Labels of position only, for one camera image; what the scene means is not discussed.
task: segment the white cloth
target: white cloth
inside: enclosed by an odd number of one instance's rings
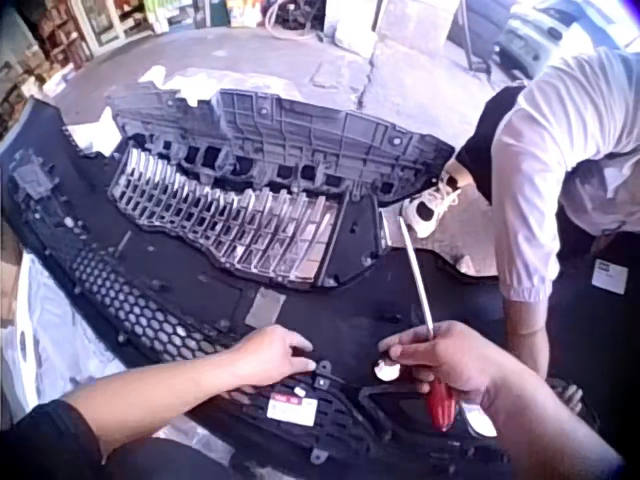
[[[503,119],[492,189],[506,298],[551,294],[558,202],[593,235],[640,231],[639,89],[640,54],[598,50],[548,67]]]

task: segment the hand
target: hand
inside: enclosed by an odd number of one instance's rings
[[[315,370],[316,363],[308,358],[294,357],[293,348],[310,352],[313,345],[302,335],[280,325],[247,335],[229,350],[238,385],[271,385],[289,375]]]
[[[378,344],[392,360],[412,366],[421,393],[429,391],[434,375],[464,401],[486,405],[491,392],[512,370],[526,368],[514,357],[459,322],[438,322],[435,338],[427,341],[426,327],[393,335]]]

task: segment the shoe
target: shoe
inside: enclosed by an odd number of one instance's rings
[[[438,185],[405,200],[402,205],[402,218],[411,225],[418,238],[431,235],[449,206],[458,204],[460,189],[449,187],[448,177],[445,174]]]

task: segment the silver grille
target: silver grille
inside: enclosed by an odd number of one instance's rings
[[[323,196],[224,191],[131,148],[110,195],[140,226],[180,235],[222,266],[286,282],[313,282],[338,214]]]

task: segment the white sticker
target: white sticker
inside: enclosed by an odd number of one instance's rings
[[[593,269],[593,279],[591,283],[595,287],[624,295],[624,291],[627,288],[628,276],[629,269],[627,267],[621,267],[620,265],[598,259]]]
[[[317,409],[318,400],[315,398],[272,393],[267,407],[267,418],[313,427]]]

